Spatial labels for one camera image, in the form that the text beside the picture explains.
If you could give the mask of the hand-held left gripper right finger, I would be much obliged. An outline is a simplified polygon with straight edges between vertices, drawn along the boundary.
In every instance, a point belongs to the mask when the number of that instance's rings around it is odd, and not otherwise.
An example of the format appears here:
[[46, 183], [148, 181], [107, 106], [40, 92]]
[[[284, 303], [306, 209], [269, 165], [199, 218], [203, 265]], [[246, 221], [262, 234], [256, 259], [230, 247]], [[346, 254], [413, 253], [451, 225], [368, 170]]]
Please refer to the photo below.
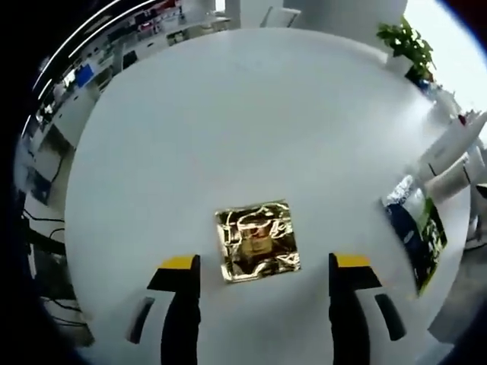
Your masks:
[[366, 255], [329, 254], [329, 321], [334, 364], [413, 364], [431, 310]]

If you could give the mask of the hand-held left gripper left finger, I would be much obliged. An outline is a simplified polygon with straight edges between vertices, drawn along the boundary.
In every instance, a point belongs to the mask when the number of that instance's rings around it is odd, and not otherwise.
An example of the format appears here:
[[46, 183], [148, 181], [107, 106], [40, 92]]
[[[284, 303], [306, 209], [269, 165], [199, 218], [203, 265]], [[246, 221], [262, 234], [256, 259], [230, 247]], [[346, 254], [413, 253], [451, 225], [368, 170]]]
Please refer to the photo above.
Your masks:
[[197, 364], [201, 258], [164, 260], [112, 321], [113, 364]]

